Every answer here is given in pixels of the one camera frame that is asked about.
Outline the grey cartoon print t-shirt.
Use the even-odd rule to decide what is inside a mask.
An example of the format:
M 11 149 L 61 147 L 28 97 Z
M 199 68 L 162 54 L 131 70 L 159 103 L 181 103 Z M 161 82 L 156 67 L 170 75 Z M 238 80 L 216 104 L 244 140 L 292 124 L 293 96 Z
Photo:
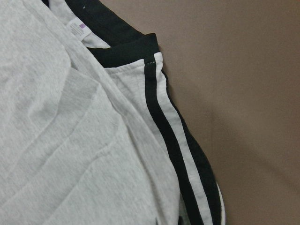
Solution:
M 98 0 L 0 3 L 3 225 L 223 225 L 154 33 Z

